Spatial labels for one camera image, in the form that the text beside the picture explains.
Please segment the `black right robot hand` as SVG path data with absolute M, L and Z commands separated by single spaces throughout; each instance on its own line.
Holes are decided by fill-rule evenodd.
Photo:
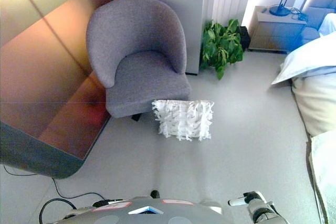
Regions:
M 266 203 L 266 199 L 262 195 L 261 192 L 259 191 L 249 191 L 246 193 L 243 193 L 242 197 L 231 199 L 228 201 L 229 206 L 241 206 L 241 205 L 246 205 L 249 204 L 250 201 L 254 199 L 259 199 L 262 202 Z

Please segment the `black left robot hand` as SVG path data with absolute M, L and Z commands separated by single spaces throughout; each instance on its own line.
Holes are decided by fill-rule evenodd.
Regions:
M 106 206 L 109 204 L 114 204 L 120 201 L 123 201 L 123 199 L 105 199 L 105 200 L 100 200 L 100 201 L 95 202 L 92 206 L 95 208 L 99 208 L 99 207 Z

